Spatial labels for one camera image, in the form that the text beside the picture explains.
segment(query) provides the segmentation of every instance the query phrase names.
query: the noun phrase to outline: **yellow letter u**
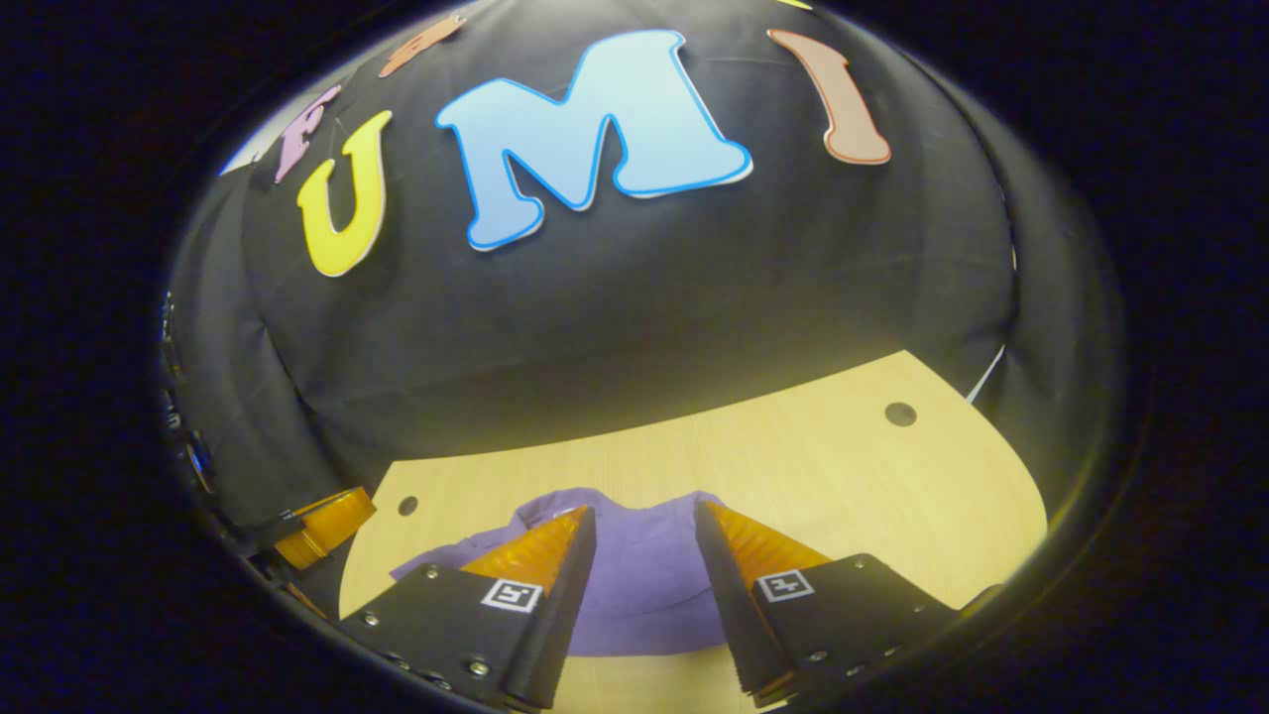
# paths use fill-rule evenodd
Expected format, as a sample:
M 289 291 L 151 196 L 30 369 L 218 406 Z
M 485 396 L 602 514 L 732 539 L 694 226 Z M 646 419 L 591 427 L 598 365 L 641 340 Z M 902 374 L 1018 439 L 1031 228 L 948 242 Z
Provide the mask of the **yellow letter u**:
M 383 224 L 387 190 L 383 185 L 383 150 L 379 142 L 383 126 L 392 112 L 379 112 L 359 126 L 344 142 L 344 153 L 352 156 L 353 194 L 357 208 L 353 219 L 341 231 L 330 217 L 330 193 L 326 179 L 335 170 L 335 161 L 326 159 L 299 186 L 296 204 L 305 222 L 305 240 L 313 266 L 324 275 L 339 276 L 371 252 Z

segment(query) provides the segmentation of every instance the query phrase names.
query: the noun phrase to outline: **orange soft finger pad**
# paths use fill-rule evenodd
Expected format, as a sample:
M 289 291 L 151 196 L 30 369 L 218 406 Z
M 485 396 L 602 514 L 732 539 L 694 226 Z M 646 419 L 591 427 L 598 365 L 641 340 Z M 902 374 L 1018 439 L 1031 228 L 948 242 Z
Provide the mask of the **orange soft finger pad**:
M 830 562 L 824 554 L 747 516 L 713 502 L 706 502 L 706 506 L 727 539 L 727 548 L 746 588 L 753 587 L 754 581 L 763 576 L 813 568 Z
M 462 569 L 489 578 L 542 586 L 543 595 L 551 595 L 551 586 L 585 512 L 586 506 L 574 509 L 490 550 Z

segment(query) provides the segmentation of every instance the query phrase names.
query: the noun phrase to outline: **letter m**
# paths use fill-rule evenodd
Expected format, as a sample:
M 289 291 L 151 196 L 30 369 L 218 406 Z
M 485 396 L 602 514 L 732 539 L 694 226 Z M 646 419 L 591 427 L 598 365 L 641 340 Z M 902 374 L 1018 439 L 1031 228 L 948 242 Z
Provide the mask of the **letter m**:
M 608 122 L 622 141 L 617 188 L 636 198 L 740 180 L 754 164 L 723 138 L 679 62 L 683 36 L 665 29 L 602 39 L 581 56 L 563 101 L 506 79 L 450 101 L 437 126 L 453 128 L 476 217 L 467 240 L 490 250 L 542 224 L 542 202 L 520 193 L 515 159 L 574 211 L 595 197 Z

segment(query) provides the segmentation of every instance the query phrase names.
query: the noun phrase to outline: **black cloth backdrop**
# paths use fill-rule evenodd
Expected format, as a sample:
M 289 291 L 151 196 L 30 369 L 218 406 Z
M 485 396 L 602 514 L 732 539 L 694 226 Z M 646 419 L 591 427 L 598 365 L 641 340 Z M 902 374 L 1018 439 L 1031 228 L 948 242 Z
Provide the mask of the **black cloth backdrop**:
M 221 176 L 192 221 L 171 275 L 189 373 L 178 401 L 208 441 L 231 519 L 256 523 L 350 486 L 373 493 L 393 460 L 633 427 L 898 349 L 966 394 L 1001 344 L 976 406 L 1053 515 L 1118 399 L 1119 306 L 1091 217 L 986 110 L 876 36 L 778 3 L 501 0 L 459 11 L 458 33 L 391 76 L 377 76 L 391 48 L 348 76 L 280 184 L 275 142 Z M 561 99 L 588 46 L 652 28 L 685 36 L 683 65 L 722 133 L 750 150 L 753 174 L 629 198 L 612 183 L 621 145 L 609 128 L 588 211 L 515 166 L 546 221 L 473 250 L 440 108 L 495 77 Z M 827 155 L 815 86 L 768 28 L 849 58 L 888 164 Z M 393 117 L 382 232 L 348 274 L 321 275 L 296 193 L 336 159 L 343 226 L 354 198 L 340 147 L 383 109 Z

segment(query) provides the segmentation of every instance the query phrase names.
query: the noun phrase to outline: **purple cloth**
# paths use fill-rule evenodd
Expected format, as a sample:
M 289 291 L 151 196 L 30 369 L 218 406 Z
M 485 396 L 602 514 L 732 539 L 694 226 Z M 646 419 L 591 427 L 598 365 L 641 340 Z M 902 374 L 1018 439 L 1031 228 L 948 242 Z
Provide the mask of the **purple cloth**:
M 591 488 L 556 491 L 515 510 L 511 524 L 412 558 L 393 580 L 423 563 L 462 568 L 569 509 L 595 510 L 595 562 L 569 654 L 678 654 L 723 644 L 722 620 L 695 538 L 695 506 L 722 505 L 695 492 L 652 509 L 626 509 Z

